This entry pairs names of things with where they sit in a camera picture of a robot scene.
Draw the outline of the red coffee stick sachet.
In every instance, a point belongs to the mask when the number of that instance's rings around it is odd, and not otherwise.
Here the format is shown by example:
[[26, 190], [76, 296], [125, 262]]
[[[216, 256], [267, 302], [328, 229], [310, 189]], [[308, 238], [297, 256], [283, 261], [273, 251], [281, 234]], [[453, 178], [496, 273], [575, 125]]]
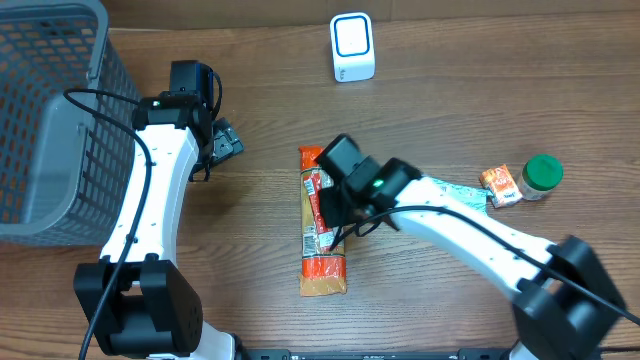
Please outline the red coffee stick sachet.
[[321, 215], [319, 191], [332, 181], [321, 171], [312, 169], [302, 174], [301, 214], [303, 256], [312, 257], [329, 253], [335, 230]]

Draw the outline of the long orange spaghetti packet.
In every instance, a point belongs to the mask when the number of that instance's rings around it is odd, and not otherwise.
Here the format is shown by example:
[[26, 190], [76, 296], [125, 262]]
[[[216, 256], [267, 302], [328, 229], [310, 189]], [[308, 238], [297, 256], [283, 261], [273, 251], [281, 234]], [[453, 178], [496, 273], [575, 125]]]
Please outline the long orange spaghetti packet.
[[[312, 169], [321, 170], [331, 181], [333, 180], [319, 167], [315, 158], [323, 151], [318, 145], [303, 145], [298, 148], [300, 153], [300, 184], [302, 186], [302, 174]], [[344, 247], [339, 245], [334, 250], [329, 248], [329, 253], [312, 257], [303, 256], [299, 275], [300, 295], [302, 297], [316, 297], [333, 294], [347, 293], [346, 280], [346, 256]]]

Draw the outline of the teal snack packet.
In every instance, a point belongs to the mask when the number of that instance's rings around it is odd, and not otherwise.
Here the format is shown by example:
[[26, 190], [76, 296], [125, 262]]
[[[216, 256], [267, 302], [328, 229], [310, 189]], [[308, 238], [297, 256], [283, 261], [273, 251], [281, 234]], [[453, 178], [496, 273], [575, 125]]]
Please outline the teal snack packet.
[[484, 215], [487, 214], [488, 190], [452, 184], [437, 178], [432, 178], [432, 181], [443, 193]]

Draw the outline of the small orange white box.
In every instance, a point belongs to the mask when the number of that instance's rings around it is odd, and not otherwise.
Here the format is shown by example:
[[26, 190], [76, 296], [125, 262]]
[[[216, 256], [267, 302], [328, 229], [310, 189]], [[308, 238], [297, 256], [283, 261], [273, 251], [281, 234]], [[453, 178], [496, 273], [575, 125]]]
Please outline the small orange white box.
[[505, 164], [482, 172], [479, 180], [491, 192], [495, 208], [515, 205], [522, 199], [522, 193]]

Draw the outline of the green capped bottle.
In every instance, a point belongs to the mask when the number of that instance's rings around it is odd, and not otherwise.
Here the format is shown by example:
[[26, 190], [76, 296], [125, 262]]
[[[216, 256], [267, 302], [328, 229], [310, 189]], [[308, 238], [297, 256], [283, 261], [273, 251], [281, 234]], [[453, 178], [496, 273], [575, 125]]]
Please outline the green capped bottle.
[[557, 158], [538, 154], [525, 163], [516, 184], [525, 200], [537, 201], [551, 193], [563, 176], [564, 168]]

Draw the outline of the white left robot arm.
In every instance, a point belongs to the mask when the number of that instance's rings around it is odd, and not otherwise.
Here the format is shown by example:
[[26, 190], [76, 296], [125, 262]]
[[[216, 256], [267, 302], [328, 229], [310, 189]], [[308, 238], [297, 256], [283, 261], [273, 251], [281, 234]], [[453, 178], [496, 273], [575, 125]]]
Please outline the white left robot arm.
[[220, 117], [219, 75], [195, 61], [171, 65], [168, 90], [134, 101], [123, 131], [135, 143], [118, 220], [96, 263], [76, 268], [73, 287], [91, 341], [110, 356], [132, 359], [243, 359], [238, 336], [204, 319], [200, 297], [176, 265], [185, 189], [198, 172], [244, 149]]

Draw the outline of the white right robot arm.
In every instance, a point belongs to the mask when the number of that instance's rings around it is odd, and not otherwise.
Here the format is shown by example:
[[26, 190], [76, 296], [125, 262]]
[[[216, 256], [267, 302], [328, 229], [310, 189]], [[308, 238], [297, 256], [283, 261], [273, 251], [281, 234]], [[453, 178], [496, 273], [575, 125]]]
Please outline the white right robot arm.
[[379, 164], [347, 134], [315, 158], [332, 179], [319, 192], [334, 242], [386, 223], [424, 239], [484, 276], [510, 301], [518, 338], [508, 349], [461, 349], [460, 359], [597, 359], [620, 318], [637, 322], [594, 250], [515, 230], [445, 194], [398, 158]]

